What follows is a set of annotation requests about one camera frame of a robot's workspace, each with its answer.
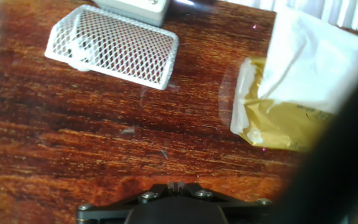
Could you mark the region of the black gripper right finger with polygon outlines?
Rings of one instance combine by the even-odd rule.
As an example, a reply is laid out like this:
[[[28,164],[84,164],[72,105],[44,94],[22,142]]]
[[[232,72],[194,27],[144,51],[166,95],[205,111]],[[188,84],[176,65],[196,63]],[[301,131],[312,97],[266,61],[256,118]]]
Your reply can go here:
[[[268,198],[247,202],[204,188],[198,183],[176,182],[175,195],[217,205],[229,223],[260,223],[271,214],[273,207]]]

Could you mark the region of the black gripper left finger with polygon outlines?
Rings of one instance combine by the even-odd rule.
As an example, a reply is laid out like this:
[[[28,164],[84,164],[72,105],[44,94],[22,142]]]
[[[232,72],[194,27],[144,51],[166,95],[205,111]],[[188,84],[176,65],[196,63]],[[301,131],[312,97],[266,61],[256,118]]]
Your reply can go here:
[[[76,224],[104,223],[108,220],[114,222],[125,220],[130,214],[130,211],[136,206],[172,196],[175,190],[175,182],[169,182],[168,184],[153,184],[148,190],[109,205],[95,206],[90,203],[80,205],[76,209]]]

